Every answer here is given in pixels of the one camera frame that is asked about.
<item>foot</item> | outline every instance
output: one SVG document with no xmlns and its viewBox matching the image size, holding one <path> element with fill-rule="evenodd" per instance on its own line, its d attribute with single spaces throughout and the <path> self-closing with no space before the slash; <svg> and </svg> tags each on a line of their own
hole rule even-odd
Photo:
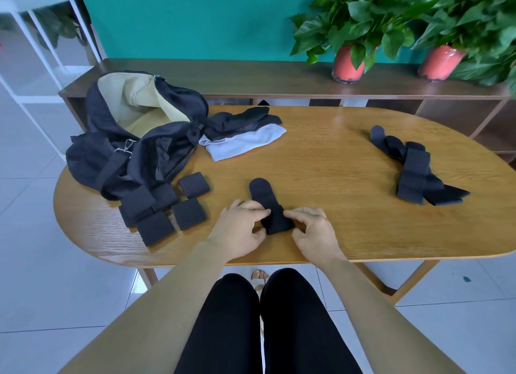
<svg viewBox="0 0 516 374">
<path fill-rule="evenodd" d="M 260 292 L 265 287 L 265 283 L 267 283 L 267 279 L 269 279 L 269 274 L 261 269 L 256 269 L 251 274 L 251 283 L 255 286 L 256 292 Z"/>
</svg>

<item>table leg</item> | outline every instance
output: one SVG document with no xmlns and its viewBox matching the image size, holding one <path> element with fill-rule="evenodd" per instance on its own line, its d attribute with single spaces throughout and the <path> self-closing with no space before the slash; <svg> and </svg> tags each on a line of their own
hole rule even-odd
<svg viewBox="0 0 516 374">
<path fill-rule="evenodd" d="M 138 268 L 138 273 L 144 281 L 147 290 L 158 282 L 158 276 L 154 268 Z"/>
<path fill-rule="evenodd" d="M 424 260 L 397 290 L 386 286 L 363 262 L 356 262 L 354 264 L 385 295 L 392 305 L 396 305 L 438 262 L 439 260 Z"/>
</svg>

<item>green wall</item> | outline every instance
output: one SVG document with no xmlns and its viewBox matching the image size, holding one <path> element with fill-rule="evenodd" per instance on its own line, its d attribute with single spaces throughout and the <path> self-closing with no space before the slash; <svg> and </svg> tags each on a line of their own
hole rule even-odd
<svg viewBox="0 0 516 374">
<path fill-rule="evenodd" d="M 295 60 L 287 17 L 309 0 L 84 0 L 110 58 Z M 382 52 L 377 62 L 391 63 Z M 419 63 L 405 49 L 397 62 Z M 324 61 L 332 61 L 326 54 Z"/>
</svg>

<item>leg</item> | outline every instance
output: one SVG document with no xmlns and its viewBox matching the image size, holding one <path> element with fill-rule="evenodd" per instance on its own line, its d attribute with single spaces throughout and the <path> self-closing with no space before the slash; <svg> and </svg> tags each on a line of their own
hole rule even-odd
<svg viewBox="0 0 516 374">
<path fill-rule="evenodd" d="M 144 281 L 147 290 L 158 282 L 158 277 L 154 268 L 138 268 L 138 273 Z"/>
<path fill-rule="evenodd" d="M 362 373 L 312 286 L 292 268 L 261 293 L 266 373 Z"/>
<path fill-rule="evenodd" d="M 392 305 L 396 305 L 396 303 L 399 302 L 399 300 L 402 299 L 412 287 L 416 286 L 416 284 L 419 283 L 419 281 L 438 263 L 439 260 L 423 261 L 421 265 L 416 268 L 416 271 L 414 271 L 397 290 L 386 286 L 384 282 L 382 282 L 380 278 L 378 278 L 368 267 L 366 267 L 363 262 L 356 262 L 354 264 L 362 271 L 365 277 L 368 278 L 369 281 L 380 290 L 381 293 L 384 293 L 385 297 Z"/>
<path fill-rule="evenodd" d="M 260 302 L 248 280 L 230 273 L 206 298 L 176 374 L 261 374 Z"/>
</svg>

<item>beige bag lining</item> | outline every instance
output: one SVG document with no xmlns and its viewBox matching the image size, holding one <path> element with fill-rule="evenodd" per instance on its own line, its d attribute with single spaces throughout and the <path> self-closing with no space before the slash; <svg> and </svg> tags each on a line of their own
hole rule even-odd
<svg viewBox="0 0 516 374">
<path fill-rule="evenodd" d="M 112 73 L 98 85 L 114 120 L 139 138 L 160 125 L 190 121 L 158 93 L 152 75 Z"/>
</svg>

